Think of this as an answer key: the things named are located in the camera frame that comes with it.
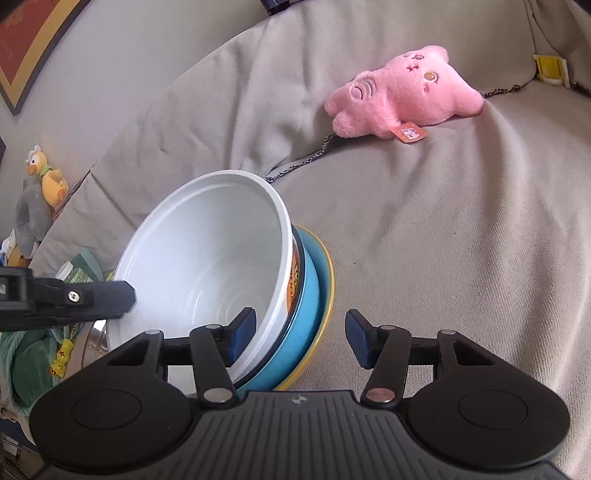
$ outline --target embroidered eye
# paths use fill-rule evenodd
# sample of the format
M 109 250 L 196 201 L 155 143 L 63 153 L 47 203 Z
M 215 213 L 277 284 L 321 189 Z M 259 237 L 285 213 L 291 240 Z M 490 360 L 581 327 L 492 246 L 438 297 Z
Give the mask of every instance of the embroidered eye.
M 436 82 L 437 74 L 434 72 L 427 72 L 425 75 L 423 75 L 423 78 L 428 82 Z

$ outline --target orange tag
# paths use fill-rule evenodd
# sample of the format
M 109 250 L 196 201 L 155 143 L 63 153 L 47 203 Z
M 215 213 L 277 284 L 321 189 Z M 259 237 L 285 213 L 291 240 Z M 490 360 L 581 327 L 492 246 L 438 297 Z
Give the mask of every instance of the orange tag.
M 390 131 L 404 143 L 418 142 L 428 135 L 427 131 L 412 122 L 406 122 L 400 127 L 392 127 Z

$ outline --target gray plush toy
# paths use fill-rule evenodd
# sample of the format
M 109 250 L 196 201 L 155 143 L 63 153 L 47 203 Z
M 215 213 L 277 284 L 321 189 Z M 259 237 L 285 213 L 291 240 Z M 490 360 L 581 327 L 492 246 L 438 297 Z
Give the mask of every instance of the gray plush toy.
M 23 257 L 33 258 L 51 224 L 51 207 L 43 197 L 41 177 L 28 177 L 23 182 L 21 197 L 18 199 L 17 224 L 14 228 Z

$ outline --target white bowl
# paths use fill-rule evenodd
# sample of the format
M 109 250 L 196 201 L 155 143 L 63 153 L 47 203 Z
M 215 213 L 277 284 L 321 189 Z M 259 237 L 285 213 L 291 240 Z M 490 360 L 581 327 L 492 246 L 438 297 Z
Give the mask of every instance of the white bowl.
M 225 170 L 199 177 L 170 194 L 129 242 L 116 280 L 137 302 L 107 325 L 112 350 L 159 329 L 188 336 L 208 323 L 227 325 L 244 308 L 256 311 L 256 334 L 229 368 L 236 382 L 258 365 L 287 319 L 292 255 L 290 219 L 262 178 Z M 195 392 L 191 367 L 170 367 L 168 381 Z

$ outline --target round black pad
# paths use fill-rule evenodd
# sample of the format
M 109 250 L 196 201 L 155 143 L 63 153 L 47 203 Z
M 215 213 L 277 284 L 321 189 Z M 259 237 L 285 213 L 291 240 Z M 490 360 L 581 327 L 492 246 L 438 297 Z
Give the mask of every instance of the round black pad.
M 459 407 L 462 417 L 485 429 L 510 429 L 519 425 L 527 415 L 523 400 L 501 390 L 470 393 L 460 400 Z
M 408 404 L 408 423 L 436 455 L 475 469 L 512 470 L 551 457 L 569 431 L 564 402 L 510 365 L 458 367 Z
M 74 403 L 72 416 L 80 425 L 93 430 L 115 430 L 133 423 L 142 403 L 121 390 L 97 390 Z
M 143 367 L 90 367 L 39 399 L 31 433 L 51 463 L 119 472 L 172 451 L 191 422 L 188 399 Z

